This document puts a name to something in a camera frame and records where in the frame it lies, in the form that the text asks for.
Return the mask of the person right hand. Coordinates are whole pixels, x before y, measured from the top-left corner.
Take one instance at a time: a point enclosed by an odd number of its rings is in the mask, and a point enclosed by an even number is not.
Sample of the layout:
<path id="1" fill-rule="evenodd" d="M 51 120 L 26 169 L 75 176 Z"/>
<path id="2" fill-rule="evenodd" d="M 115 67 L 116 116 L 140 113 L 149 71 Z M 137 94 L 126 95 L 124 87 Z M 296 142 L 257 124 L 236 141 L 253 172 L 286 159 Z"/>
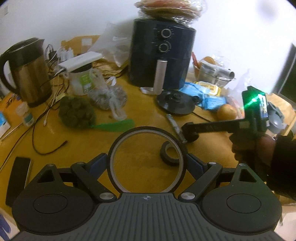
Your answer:
<path id="1" fill-rule="evenodd" d="M 271 165 L 276 141 L 269 135 L 251 140 L 243 135 L 232 134 L 229 140 L 232 142 L 232 152 L 236 161 L 247 163 L 247 154 L 254 154 L 258 161 L 267 166 Z"/>

